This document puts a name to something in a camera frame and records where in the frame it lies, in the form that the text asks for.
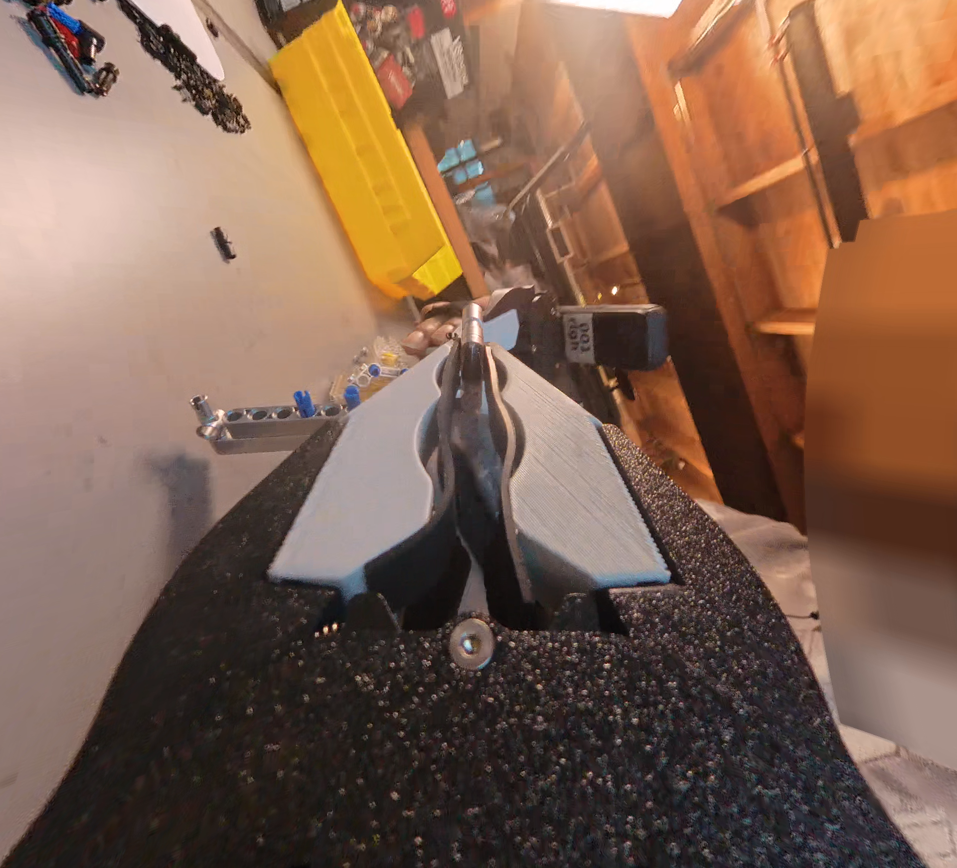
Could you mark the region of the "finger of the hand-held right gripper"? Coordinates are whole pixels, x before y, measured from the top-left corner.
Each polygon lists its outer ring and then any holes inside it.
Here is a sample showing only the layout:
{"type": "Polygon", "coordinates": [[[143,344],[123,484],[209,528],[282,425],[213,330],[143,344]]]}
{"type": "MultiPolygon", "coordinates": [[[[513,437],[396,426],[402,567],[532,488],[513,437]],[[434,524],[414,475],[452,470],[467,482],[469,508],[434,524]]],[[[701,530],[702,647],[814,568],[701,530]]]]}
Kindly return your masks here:
{"type": "Polygon", "coordinates": [[[499,288],[482,310],[483,338],[511,350],[519,341],[520,327],[534,309],[535,288],[499,288]]]}

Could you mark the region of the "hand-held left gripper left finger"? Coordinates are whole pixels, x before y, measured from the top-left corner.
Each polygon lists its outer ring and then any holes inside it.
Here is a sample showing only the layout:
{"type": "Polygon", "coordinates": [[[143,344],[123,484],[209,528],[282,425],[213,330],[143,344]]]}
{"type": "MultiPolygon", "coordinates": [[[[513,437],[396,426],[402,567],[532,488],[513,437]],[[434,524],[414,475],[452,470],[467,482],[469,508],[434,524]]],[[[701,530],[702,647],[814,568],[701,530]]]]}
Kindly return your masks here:
{"type": "Polygon", "coordinates": [[[454,346],[435,350],[344,421],[270,563],[272,582],[332,587],[345,598],[366,591],[401,596],[387,556],[417,536],[434,512],[424,444],[454,346]]]}

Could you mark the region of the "person's right hand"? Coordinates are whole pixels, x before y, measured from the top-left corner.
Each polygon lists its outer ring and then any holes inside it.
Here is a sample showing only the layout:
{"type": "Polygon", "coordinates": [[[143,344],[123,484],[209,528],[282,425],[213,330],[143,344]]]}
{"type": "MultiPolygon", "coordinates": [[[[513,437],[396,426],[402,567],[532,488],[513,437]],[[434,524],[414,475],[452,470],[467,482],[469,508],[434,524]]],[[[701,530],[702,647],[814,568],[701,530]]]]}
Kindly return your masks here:
{"type": "Polygon", "coordinates": [[[427,304],[413,329],[400,341],[403,350],[421,358],[460,333],[465,302],[437,300],[427,304]]]}

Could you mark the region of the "metal bars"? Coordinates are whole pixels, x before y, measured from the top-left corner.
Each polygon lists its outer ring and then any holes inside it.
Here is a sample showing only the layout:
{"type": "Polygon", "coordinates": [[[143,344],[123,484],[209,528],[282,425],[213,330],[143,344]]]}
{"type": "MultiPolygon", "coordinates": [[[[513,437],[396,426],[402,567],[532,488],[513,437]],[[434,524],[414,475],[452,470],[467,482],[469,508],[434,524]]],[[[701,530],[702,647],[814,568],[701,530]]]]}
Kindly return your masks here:
{"type": "Polygon", "coordinates": [[[581,256],[569,226],[583,199],[573,158],[590,134],[590,124],[580,124],[508,205],[512,237],[521,256],[536,282],[561,304],[586,303],[574,269],[581,256]]]}

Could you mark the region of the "pile of coloured building pieces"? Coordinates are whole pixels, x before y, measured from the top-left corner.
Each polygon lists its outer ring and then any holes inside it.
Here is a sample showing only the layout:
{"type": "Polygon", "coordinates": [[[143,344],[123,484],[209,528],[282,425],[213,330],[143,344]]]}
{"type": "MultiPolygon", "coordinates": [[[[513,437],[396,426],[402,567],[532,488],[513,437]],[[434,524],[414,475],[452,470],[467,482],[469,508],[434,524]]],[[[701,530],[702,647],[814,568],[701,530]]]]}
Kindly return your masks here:
{"type": "Polygon", "coordinates": [[[111,92],[119,70],[113,62],[101,62],[105,47],[102,34],[69,13],[74,0],[4,1],[25,8],[25,21],[32,34],[79,94],[102,98],[111,92]]]}

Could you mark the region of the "wooden shelving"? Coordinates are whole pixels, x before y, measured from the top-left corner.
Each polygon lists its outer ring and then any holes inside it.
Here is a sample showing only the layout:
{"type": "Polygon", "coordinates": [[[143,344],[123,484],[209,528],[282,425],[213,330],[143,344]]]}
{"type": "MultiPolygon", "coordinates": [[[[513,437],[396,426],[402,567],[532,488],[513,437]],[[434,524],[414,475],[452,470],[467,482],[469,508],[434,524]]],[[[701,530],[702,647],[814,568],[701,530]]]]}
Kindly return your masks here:
{"type": "Polygon", "coordinates": [[[955,211],[955,0],[682,0],[645,16],[525,0],[522,96],[589,126],[586,187],[668,316],[639,384],[652,443],[700,445],[724,503],[806,529],[806,393],[831,252],[955,211]]]}

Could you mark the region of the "grey desk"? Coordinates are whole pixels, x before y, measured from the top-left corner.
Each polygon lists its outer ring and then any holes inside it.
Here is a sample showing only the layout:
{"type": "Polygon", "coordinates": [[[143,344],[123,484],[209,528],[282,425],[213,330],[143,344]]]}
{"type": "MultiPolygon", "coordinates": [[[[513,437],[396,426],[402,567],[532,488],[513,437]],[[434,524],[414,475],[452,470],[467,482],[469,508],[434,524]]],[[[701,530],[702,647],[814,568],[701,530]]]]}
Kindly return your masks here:
{"type": "MultiPolygon", "coordinates": [[[[212,1],[253,37],[240,0],[212,1]]],[[[412,321],[365,277],[278,90],[232,33],[202,16],[243,135],[182,100],[114,1],[74,10],[121,73],[107,97],[80,96],[2,2],[3,857],[186,553],[281,460],[215,455],[189,399],[321,393],[412,321]]]]}

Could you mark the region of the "grey holed beam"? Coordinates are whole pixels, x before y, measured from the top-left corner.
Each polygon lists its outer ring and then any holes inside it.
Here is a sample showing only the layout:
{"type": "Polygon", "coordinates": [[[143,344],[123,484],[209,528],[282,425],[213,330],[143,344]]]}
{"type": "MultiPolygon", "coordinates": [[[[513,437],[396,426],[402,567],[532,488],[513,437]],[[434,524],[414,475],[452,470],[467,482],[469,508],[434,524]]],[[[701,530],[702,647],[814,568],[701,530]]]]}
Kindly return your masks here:
{"type": "Polygon", "coordinates": [[[216,455],[290,453],[326,426],[348,418],[339,403],[316,406],[307,393],[291,404],[221,409],[206,395],[189,399],[197,419],[196,434],[216,455]]]}

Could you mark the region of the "transparent toy engine assembly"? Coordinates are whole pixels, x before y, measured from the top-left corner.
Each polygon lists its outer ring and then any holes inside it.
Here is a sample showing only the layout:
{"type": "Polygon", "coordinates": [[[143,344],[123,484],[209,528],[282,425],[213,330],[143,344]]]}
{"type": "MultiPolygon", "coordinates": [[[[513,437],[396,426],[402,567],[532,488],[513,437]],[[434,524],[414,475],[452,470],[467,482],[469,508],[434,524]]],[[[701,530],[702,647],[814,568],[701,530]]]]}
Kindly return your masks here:
{"type": "Polygon", "coordinates": [[[359,351],[349,370],[333,379],[328,399],[342,407],[349,401],[364,402],[387,388],[414,364],[413,356],[396,339],[378,336],[359,351]]]}

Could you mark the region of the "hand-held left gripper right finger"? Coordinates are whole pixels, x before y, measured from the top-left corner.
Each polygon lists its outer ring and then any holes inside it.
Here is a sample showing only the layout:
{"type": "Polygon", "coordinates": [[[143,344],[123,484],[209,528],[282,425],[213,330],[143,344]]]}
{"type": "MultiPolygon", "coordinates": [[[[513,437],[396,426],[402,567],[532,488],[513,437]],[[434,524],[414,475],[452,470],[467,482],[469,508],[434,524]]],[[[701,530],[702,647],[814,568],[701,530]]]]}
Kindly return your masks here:
{"type": "Polygon", "coordinates": [[[671,572],[602,424],[509,352],[492,356],[518,431],[509,497],[536,599],[669,584],[671,572]]]}

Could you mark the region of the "pile of black pins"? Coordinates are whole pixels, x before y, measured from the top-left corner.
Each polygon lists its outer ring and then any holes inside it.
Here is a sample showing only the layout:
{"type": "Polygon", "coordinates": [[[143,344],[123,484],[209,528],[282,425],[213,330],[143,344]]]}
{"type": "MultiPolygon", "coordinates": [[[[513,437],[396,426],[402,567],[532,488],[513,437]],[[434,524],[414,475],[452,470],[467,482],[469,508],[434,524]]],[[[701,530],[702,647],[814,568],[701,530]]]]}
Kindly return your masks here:
{"type": "Polygon", "coordinates": [[[202,66],[174,29],[157,24],[132,0],[113,0],[135,26],[142,49],[171,74],[174,90],[223,133],[247,133],[252,124],[240,100],[202,66]]]}

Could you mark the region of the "grey connector piece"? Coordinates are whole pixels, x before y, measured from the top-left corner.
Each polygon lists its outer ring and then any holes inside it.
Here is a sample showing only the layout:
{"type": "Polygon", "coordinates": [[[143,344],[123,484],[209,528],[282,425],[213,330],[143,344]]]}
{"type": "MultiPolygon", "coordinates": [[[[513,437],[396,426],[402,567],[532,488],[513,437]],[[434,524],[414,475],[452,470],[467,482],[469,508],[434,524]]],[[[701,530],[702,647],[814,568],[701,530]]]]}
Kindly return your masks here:
{"type": "Polygon", "coordinates": [[[451,334],[449,344],[449,361],[446,365],[448,378],[458,392],[461,408],[477,412],[484,397],[487,349],[482,309],[476,301],[464,306],[461,325],[451,334]]]}

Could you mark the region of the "yellow bin with divider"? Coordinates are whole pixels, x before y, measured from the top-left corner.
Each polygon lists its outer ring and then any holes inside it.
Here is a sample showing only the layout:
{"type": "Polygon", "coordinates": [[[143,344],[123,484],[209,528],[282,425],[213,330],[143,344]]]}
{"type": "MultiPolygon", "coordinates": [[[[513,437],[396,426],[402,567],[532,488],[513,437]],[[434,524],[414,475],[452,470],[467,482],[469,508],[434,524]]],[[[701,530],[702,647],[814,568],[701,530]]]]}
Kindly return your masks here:
{"type": "Polygon", "coordinates": [[[436,300],[461,264],[343,4],[270,68],[367,279],[393,300],[436,300]]]}

